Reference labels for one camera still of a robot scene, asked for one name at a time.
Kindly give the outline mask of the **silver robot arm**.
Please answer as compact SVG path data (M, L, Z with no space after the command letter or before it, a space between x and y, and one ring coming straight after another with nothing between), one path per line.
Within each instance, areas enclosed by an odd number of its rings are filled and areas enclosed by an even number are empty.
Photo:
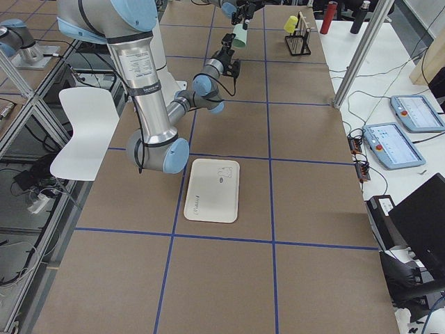
M195 75L193 88L181 90L166 103L151 43L158 22L155 1L59 1L58 27L68 37L106 45L133 101L140 129L127 144L127 155L139 169L175 174L184 169L189 144L175 124L191 109L223 110L220 76L229 76L239 62L232 60L235 34L222 39L222 48Z
M222 10L222 13L229 19L233 26L241 24L247 31L254 14L265 5L263 1L253 0L210 0L197 3L201 5L214 5Z

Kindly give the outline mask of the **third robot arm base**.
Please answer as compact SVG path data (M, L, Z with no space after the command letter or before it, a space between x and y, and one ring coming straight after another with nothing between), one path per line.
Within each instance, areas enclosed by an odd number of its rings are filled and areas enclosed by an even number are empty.
M17 69L43 70L60 47L40 45L20 19L1 22L1 51Z

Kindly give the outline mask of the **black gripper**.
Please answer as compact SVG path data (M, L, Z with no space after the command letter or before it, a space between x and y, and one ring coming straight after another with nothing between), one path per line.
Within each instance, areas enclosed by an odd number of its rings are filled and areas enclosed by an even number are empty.
M259 1L236 1L231 24L243 23L243 29L248 29L248 24L257 10L259 10Z
M232 62L234 51L232 50L232 34L226 33L221 40L221 49L211 58L219 61L223 66L228 66Z

